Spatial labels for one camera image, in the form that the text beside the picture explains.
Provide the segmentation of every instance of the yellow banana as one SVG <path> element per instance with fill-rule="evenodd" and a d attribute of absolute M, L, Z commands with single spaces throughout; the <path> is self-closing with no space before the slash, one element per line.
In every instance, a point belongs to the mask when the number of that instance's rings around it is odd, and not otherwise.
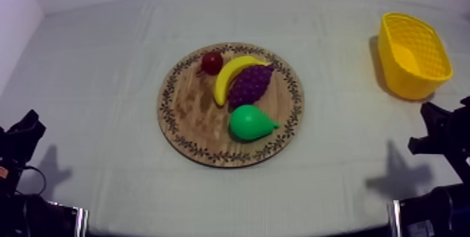
<path fill-rule="evenodd" d="M 263 65 L 268 66 L 268 62 L 262 62 L 252 56 L 246 55 L 237 57 L 228 62 L 217 75 L 214 87 L 214 100 L 219 106 L 223 106 L 227 100 L 227 90 L 229 89 L 232 80 L 240 73 L 243 69 L 249 66 Z"/>

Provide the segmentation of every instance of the purple grapes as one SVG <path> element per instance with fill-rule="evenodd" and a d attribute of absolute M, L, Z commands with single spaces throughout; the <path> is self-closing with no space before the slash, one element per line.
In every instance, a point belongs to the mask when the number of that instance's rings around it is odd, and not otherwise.
<path fill-rule="evenodd" d="M 235 109 L 258 101 L 268 89 L 273 71 L 272 66 L 251 66 L 239 73 L 229 90 L 229 107 Z"/>

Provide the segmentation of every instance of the gray table surface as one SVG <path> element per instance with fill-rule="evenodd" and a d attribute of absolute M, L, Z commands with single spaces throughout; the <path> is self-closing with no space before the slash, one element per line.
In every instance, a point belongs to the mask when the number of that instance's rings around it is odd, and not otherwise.
<path fill-rule="evenodd" d="M 44 197 L 91 211 L 93 229 L 143 236 L 315 236 L 387 222 L 391 199 L 459 182 L 443 157 L 412 156 L 419 103 L 390 96 L 376 73 L 380 17 L 401 11 L 439 32 L 455 75 L 432 98 L 470 94 L 470 23 L 392 0 L 126 0 L 47 16 L 0 98 L 0 125 L 30 108 L 48 130 L 31 164 Z M 160 132 L 156 101 L 189 52 L 253 43 L 302 81 L 297 137 L 236 170 L 195 164 Z M 41 181 L 25 173 L 21 189 Z"/>

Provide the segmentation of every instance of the plastic fruit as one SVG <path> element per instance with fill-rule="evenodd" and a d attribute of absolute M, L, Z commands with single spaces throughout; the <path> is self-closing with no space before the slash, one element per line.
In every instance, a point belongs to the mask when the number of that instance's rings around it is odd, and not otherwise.
<path fill-rule="evenodd" d="M 230 118 L 230 129 L 233 134 L 244 141 L 253 141 L 270 134 L 278 123 L 273 122 L 256 106 L 239 106 Z"/>
<path fill-rule="evenodd" d="M 258 101 L 268 89 L 274 67 L 251 66 L 237 75 L 229 91 L 229 107 L 238 108 Z"/>
<path fill-rule="evenodd" d="M 224 59 L 222 55 L 218 52 L 208 52 L 201 59 L 201 68 L 197 72 L 198 74 L 202 71 L 208 75 L 215 76 L 217 75 L 222 66 L 224 65 Z"/>
<path fill-rule="evenodd" d="M 249 66 L 262 65 L 268 66 L 268 62 L 262 62 L 251 56 L 237 57 L 228 62 L 215 81 L 214 87 L 214 100 L 219 106 L 223 106 L 227 100 L 227 90 L 232 80 L 240 73 L 243 69 Z"/>

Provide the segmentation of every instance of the plastic basket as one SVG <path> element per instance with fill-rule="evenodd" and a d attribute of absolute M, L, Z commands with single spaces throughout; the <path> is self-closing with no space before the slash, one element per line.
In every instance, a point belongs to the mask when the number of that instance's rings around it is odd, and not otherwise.
<path fill-rule="evenodd" d="M 423 99 L 452 77 L 436 31 L 411 15 L 382 16 L 378 51 L 387 86 L 405 99 Z"/>

